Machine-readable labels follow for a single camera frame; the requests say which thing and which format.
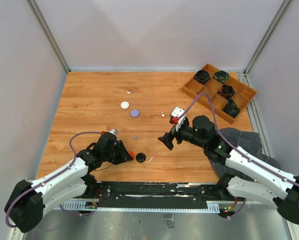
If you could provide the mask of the orange earbud case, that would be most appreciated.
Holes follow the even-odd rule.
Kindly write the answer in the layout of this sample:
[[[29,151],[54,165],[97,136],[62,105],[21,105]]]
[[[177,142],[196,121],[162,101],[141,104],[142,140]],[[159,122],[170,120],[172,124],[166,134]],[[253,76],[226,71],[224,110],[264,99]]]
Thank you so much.
[[[132,151],[129,151],[129,154],[132,156],[133,159],[135,158],[135,155]]]

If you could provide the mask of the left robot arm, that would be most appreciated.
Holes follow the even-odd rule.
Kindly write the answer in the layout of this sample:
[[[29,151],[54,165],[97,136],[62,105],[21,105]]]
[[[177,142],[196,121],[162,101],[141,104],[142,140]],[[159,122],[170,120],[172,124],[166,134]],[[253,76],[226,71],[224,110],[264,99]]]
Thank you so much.
[[[37,180],[19,181],[4,207],[6,225],[22,233],[31,231],[47,213],[66,201],[82,195],[93,197],[97,181],[91,172],[104,162],[119,165],[133,159],[115,129],[99,132],[96,142],[74,151],[72,160],[62,167]]]

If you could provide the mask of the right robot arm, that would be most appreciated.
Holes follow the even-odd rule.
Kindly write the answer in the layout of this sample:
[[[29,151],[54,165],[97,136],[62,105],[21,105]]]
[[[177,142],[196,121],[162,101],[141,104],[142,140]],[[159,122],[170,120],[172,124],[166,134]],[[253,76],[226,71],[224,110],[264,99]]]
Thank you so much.
[[[230,167],[252,178],[244,180],[225,173],[218,181],[216,195],[221,200],[231,196],[263,203],[287,221],[299,225],[299,175],[282,171],[251,155],[240,146],[234,146],[217,133],[215,124],[205,115],[199,115],[189,123],[184,117],[180,123],[175,118],[173,127],[158,138],[169,150],[173,140],[183,141],[203,149],[203,153],[214,163]]]

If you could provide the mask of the black earbud case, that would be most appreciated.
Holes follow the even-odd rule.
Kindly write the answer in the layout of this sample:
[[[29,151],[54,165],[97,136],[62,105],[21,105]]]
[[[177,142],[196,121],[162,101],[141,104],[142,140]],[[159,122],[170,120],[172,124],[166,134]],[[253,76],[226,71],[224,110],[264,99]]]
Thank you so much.
[[[136,156],[135,159],[139,163],[143,163],[146,160],[146,155],[143,152],[139,152]]]

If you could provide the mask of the white earbud case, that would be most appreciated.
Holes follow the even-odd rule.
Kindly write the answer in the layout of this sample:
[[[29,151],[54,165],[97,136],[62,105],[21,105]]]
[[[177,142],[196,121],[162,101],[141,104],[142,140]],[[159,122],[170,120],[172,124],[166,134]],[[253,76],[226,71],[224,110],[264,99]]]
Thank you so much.
[[[129,102],[127,102],[127,101],[123,101],[123,102],[120,104],[120,107],[121,107],[123,110],[127,110],[127,109],[130,107],[130,104],[129,104]]]

